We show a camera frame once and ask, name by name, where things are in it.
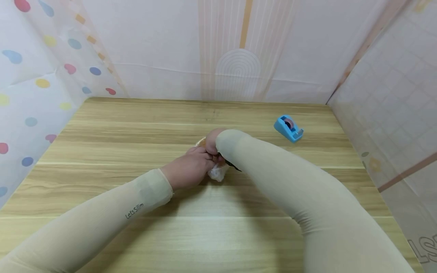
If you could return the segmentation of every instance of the beige arm sleeve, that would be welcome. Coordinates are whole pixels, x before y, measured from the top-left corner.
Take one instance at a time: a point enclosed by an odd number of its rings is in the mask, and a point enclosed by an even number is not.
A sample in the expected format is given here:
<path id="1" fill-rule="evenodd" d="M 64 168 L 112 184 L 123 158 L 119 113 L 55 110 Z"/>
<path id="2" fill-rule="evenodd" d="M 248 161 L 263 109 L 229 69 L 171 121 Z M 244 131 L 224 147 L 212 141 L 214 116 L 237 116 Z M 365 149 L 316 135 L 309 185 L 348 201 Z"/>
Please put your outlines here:
<path id="1" fill-rule="evenodd" d="M 374 219 L 330 174 L 241 131 L 223 131 L 216 145 L 225 159 L 300 224 L 305 272 L 413 272 Z"/>
<path id="2" fill-rule="evenodd" d="M 172 195 L 161 170 L 151 170 L 48 223 L 0 260 L 0 272 L 76 272 L 131 221 Z"/>

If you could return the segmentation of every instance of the vertical stripe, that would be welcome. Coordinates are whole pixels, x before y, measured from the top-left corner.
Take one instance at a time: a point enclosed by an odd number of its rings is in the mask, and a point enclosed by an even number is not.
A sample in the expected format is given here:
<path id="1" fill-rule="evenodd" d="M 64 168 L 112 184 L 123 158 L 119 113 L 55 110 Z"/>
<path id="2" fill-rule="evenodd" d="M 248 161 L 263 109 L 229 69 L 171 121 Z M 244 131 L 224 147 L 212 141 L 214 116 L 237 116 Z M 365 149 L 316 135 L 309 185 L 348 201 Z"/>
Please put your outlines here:
<path id="1" fill-rule="evenodd" d="M 257 18 L 258 18 L 258 9 L 260 8 L 260 2 L 257 2 L 257 10 L 255 11 L 255 20 L 253 21 L 253 27 L 252 27 L 252 35 L 250 36 L 250 42 L 249 45 L 247 46 L 247 50 L 252 51 L 252 49 L 250 48 L 252 45 L 252 41 L 253 41 L 253 37 L 255 36 L 255 26 L 257 23 Z"/>
<path id="2" fill-rule="evenodd" d="M 253 0 L 246 0 L 246 6 L 244 7 L 243 27 L 241 28 L 240 48 L 244 48 L 246 46 L 247 30 L 249 29 L 252 3 Z"/>
<path id="3" fill-rule="evenodd" d="M 200 94 L 201 99 L 205 99 L 205 0 L 198 0 L 199 14 L 199 50 L 200 50 Z"/>
<path id="4" fill-rule="evenodd" d="M 295 8 L 296 1 L 290 1 L 288 3 L 291 3 L 291 7 L 289 9 L 287 9 L 287 12 L 288 12 L 287 20 L 286 20 L 286 22 L 285 22 L 285 24 L 283 26 L 283 29 L 282 29 L 282 32 L 281 32 L 281 35 L 280 35 L 281 39 L 280 39 L 280 42 L 279 42 L 279 44 L 278 44 L 278 46 L 276 48 L 276 55 L 274 57 L 274 61 L 273 61 L 272 65 L 271 65 L 270 72 L 267 75 L 267 79 L 268 79 L 267 85 L 266 86 L 260 86 L 262 89 L 259 90 L 259 92 L 257 92 L 255 94 L 255 97 L 254 97 L 255 101 L 262 101 L 265 98 L 265 96 L 266 96 L 266 94 L 267 94 L 267 92 L 268 92 L 268 90 L 270 88 L 271 78 L 273 77 L 273 75 L 274 75 L 274 73 L 276 71 L 277 64 L 279 62 L 279 57 L 282 55 L 282 52 L 284 50 L 285 42 L 286 42 L 286 39 L 288 37 L 287 33 L 290 31 L 290 28 L 291 28 L 291 25 L 292 25 L 292 22 L 293 22 L 293 18 L 294 18 L 294 15 L 295 15 L 295 11 L 297 10 Z"/>
<path id="5" fill-rule="evenodd" d="M 239 23 L 239 17 L 240 17 L 240 5 L 241 5 L 241 0 L 238 0 L 237 16 L 235 18 L 235 36 L 234 36 L 235 45 L 232 49 L 238 48 L 237 34 L 238 34 L 238 23 Z"/>

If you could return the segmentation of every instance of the finger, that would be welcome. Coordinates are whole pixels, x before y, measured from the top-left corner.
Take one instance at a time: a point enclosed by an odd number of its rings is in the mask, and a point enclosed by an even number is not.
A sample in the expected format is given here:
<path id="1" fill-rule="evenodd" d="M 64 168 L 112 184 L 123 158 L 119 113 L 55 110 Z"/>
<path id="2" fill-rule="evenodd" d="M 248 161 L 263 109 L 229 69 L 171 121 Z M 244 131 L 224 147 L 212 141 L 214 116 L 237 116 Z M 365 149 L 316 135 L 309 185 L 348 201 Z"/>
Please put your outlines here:
<path id="1" fill-rule="evenodd" d="M 222 163 L 222 162 L 225 162 L 225 159 L 223 158 L 222 155 L 219 155 L 217 158 L 217 163 Z"/>
<path id="2" fill-rule="evenodd" d="M 211 161 L 214 158 L 212 155 L 208 154 L 207 152 L 200 154 L 200 156 L 204 159 L 211 160 Z"/>
<path id="3" fill-rule="evenodd" d="M 212 168 L 214 168 L 215 162 L 212 160 L 206 161 L 206 171 L 210 171 Z"/>

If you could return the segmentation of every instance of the wooden table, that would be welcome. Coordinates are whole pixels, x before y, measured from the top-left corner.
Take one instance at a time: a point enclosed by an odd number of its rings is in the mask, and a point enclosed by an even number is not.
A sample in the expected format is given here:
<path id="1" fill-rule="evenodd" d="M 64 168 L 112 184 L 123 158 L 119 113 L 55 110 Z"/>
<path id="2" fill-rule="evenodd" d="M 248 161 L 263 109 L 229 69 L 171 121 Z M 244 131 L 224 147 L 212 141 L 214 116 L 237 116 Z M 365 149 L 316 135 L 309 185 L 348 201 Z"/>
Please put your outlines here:
<path id="1" fill-rule="evenodd" d="M 281 114 L 305 129 L 299 142 L 273 128 Z M 335 176 L 422 272 L 332 111 L 316 104 L 88 99 L 0 211 L 0 256 L 67 210 L 182 155 L 216 127 L 245 131 Z M 80 272 L 302 272 L 302 255 L 299 227 L 232 169 L 223 184 L 178 192 L 135 221 Z"/>

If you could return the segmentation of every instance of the small object in hands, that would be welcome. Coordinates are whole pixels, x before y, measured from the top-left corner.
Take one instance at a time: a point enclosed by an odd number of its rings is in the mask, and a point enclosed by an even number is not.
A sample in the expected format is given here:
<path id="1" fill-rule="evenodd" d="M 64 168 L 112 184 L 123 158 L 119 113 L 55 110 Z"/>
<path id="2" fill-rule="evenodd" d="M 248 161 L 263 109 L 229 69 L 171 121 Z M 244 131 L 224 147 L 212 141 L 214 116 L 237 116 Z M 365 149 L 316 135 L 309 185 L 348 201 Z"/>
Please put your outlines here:
<path id="1" fill-rule="evenodd" d="M 274 128 L 293 143 L 303 136 L 303 129 L 300 129 L 289 115 L 279 117 L 274 124 Z"/>
<path id="2" fill-rule="evenodd" d="M 195 147 L 199 147 L 199 146 L 206 148 L 206 138 L 202 138 L 196 143 Z M 229 165 L 227 165 L 226 162 L 222 161 L 216 163 L 214 167 L 208 171 L 208 176 L 211 179 L 221 182 L 223 178 L 225 178 L 225 174 L 228 169 L 229 169 Z"/>

